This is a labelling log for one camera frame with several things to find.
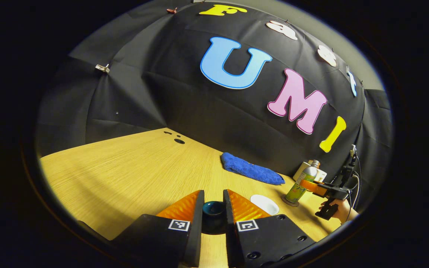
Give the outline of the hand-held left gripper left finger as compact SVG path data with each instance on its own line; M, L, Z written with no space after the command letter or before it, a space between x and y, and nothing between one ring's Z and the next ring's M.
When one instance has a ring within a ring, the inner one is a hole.
M204 190L197 190L157 215L143 214L111 241L137 268L198 267Z

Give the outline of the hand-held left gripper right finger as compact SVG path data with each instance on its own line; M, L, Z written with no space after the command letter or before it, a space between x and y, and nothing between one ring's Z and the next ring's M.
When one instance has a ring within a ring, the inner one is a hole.
M230 268L277 268L315 244L288 216L269 215L230 189L223 202Z

